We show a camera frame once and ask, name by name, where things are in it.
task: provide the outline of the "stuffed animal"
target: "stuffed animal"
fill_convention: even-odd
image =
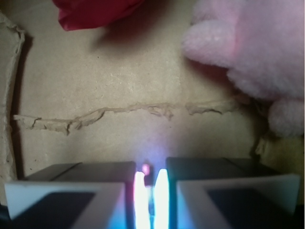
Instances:
[[[270,129],[304,133],[304,0],[201,0],[183,38],[190,59],[228,68],[246,94],[273,102]]]

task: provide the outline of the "fuzzy fabric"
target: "fuzzy fabric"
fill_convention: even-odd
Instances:
[[[277,135],[304,133],[304,0],[201,0],[182,47],[192,60],[228,68],[248,95],[273,101]]]

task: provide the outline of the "cardboard surface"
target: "cardboard surface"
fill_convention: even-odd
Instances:
[[[108,27],[65,32],[50,0],[2,1],[27,31],[12,116],[20,177],[57,163],[246,157],[266,119],[181,53],[194,0],[146,0]]]

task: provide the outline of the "bright light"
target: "bright light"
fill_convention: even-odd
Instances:
[[[144,173],[136,172],[134,176],[134,210],[136,229],[150,229],[148,196],[144,185]]]
[[[160,169],[154,188],[155,229],[168,229],[169,189],[166,169]]]

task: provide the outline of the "red fabric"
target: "red fabric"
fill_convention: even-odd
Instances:
[[[65,31],[92,29],[130,15],[144,0],[53,0]]]

